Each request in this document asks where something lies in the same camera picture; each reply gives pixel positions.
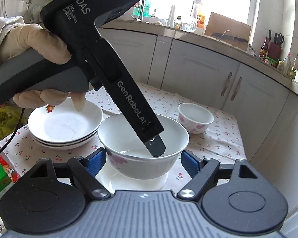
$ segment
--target table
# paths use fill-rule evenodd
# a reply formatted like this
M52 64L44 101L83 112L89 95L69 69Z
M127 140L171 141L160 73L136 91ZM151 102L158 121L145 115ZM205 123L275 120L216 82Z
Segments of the table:
M178 120L178 105L192 102L178 94L166 92L142 83L137 83L148 103L155 113ZM102 87L97 92L90 91L86 99L98 105L104 111L104 118L120 113L109 94ZM203 134L190 134L187 149L198 157L211 157L223 164L233 164L236 159L245 159L241 135L234 116L205 106L215 117L209 128ZM0 142L2 147L10 136ZM14 165L15 170L22 176L41 158L51 158L54 163L66 162L74 156L86 157L102 147L97 136L87 144L71 150L53 150L36 144L29 133L28 126L18 130L16 136L6 147L4 153ZM163 189L177 193L191 179L181 165L181 155L169 171L167 182Z

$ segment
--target plate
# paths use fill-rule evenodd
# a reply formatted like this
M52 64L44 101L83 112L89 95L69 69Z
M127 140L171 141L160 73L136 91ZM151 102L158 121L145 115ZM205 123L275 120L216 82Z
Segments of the plate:
M138 180L124 176L110 164L108 158L96 175L96 180L111 194L114 194L115 190L158 191L164 187L167 178L168 173L151 180Z
M31 137L32 137L33 139L36 139L36 140L39 141L40 143L46 144L46 145L51 146L51 147L62 147L62 146L69 146L69 145L74 145L74 144L76 144L76 143L79 143L79 142L81 142L81 141L83 141L83 140L86 140L87 138L89 138L89 137L91 137L91 136L94 136L96 133L97 133L97 130L94 131L94 132L92 132L91 134L87 135L86 137L80 139L80 140L75 140L75 141L68 142L68 143L49 143L49 142L46 142L46 141L44 141L44 140L40 140L40 139L38 139L38 138L35 137L34 135L31 135L31 133L30 133L30 135L31 135Z
M75 149L78 148L84 144L86 144L87 142L89 142L92 138L94 138L94 136L96 135L97 132L94 133L94 135L90 136L89 138L87 138L86 140L82 140L78 143L72 144L72 145L65 145L65 146L50 146L50 145L46 145L40 141L38 141L33 135L31 135L32 139L34 140L35 143L39 144L40 146L49 148L49 149L55 149L55 150L67 150L67 149Z
M102 110L90 101L78 112L70 98L59 106L35 109L28 120L29 131L48 143L69 143L94 132L103 120Z

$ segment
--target stack of plates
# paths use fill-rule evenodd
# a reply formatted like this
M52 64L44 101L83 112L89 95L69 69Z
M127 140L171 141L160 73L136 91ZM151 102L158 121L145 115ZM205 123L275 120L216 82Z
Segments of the stack of plates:
M28 120L33 140L50 149L74 149L90 141L103 121L102 110L86 101L83 111L78 112L70 98L59 106L35 109Z

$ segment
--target hand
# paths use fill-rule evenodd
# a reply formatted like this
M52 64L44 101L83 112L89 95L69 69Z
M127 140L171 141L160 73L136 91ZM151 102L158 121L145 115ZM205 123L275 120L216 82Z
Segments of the hand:
M55 34L42 29L37 24L25 24L11 29L0 46L0 61L20 55L30 47L34 48L47 60L56 63L67 63L71 54L66 44ZM71 97L74 107L81 111L85 105L85 94L64 93L58 90L25 91L15 94L13 101L22 108L39 108L46 104L59 105L67 97Z

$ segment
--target cabinet handle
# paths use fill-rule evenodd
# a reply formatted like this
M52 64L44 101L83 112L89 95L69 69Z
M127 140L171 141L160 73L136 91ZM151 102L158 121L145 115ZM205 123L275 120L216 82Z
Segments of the cabinet handle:
M229 85L229 82L231 80L232 75L233 75L233 73L231 73L231 72L228 74L227 81L226 81L225 87L224 87L224 89L223 89L223 91L221 93L221 96L224 96L225 95L225 92L226 92L226 90L228 88L228 85Z
M236 97L238 91L240 90L241 82L242 82L242 77L239 77L239 79L238 79L238 84L237 84L236 90L234 91L233 96L231 97L231 101L234 100L234 98Z

